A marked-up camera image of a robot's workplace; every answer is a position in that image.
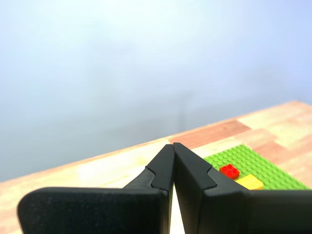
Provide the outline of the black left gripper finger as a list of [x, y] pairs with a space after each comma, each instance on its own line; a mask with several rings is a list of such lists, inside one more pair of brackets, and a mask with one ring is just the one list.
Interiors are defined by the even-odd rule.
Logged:
[[181, 143], [174, 183], [187, 234], [309, 234], [309, 190], [248, 190]]
[[25, 195], [17, 214], [25, 234], [167, 234], [174, 148], [165, 145], [123, 188], [46, 187]]

